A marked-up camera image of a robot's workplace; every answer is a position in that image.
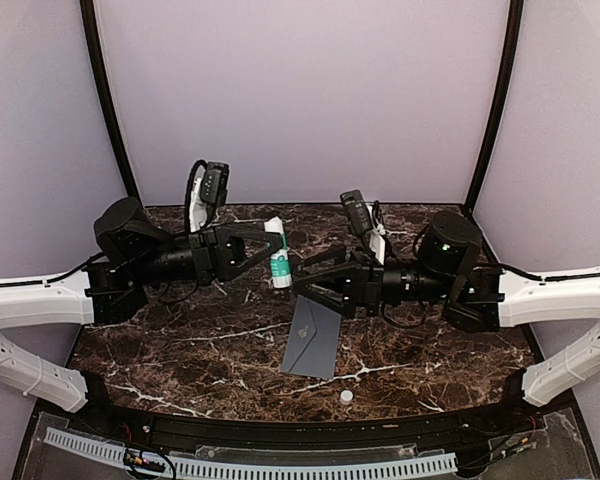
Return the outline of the green white glue stick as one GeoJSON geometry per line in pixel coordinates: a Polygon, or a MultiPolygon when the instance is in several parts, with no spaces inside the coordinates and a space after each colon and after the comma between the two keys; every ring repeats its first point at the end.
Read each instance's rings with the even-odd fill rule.
{"type": "Polygon", "coordinates": [[[283,221],[279,217],[273,217],[264,223],[264,229],[268,233],[279,234],[283,241],[282,248],[270,257],[273,287],[275,289],[289,288],[292,285],[292,274],[283,221]]]}

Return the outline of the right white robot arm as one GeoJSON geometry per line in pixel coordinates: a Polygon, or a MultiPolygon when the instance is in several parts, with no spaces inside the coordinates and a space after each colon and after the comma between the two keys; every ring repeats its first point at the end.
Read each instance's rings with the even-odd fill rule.
{"type": "Polygon", "coordinates": [[[403,302],[440,304],[441,317],[467,333],[497,332],[545,321],[591,320],[582,337],[548,359],[509,375],[504,401],[490,413],[501,434],[564,391],[600,372],[600,266],[528,273],[482,263],[481,230],[460,214],[436,213],[416,236],[413,258],[378,261],[373,251],[340,246],[302,262],[294,290],[353,317],[360,308],[383,315],[403,302]]]}

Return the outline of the grey envelope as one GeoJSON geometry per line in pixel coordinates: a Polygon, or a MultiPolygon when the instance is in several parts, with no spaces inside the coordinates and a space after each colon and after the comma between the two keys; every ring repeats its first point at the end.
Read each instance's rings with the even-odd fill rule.
{"type": "Polygon", "coordinates": [[[340,314],[299,296],[280,371],[320,379],[333,378],[340,324],[340,314]]]}

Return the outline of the white glue stick cap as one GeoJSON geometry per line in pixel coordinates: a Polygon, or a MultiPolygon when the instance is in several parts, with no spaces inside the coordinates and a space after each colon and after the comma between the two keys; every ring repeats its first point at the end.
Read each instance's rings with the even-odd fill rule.
{"type": "Polygon", "coordinates": [[[340,402],[343,405],[348,405],[353,401],[354,395],[353,392],[350,390],[343,390],[340,393],[340,402]]]}

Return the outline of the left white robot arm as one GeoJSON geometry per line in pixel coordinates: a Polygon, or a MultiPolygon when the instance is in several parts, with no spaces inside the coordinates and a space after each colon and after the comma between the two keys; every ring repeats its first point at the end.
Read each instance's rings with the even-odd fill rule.
{"type": "Polygon", "coordinates": [[[43,324],[110,325],[131,319],[147,302],[148,286],[226,282],[285,245],[279,233],[236,223],[174,235],[151,222],[126,197],[94,223],[100,253],[66,272],[0,281],[0,382],[53,403],[100,436],[121,427],[97,374],[64,368],[7,340],[3,330],[43,324]]]}

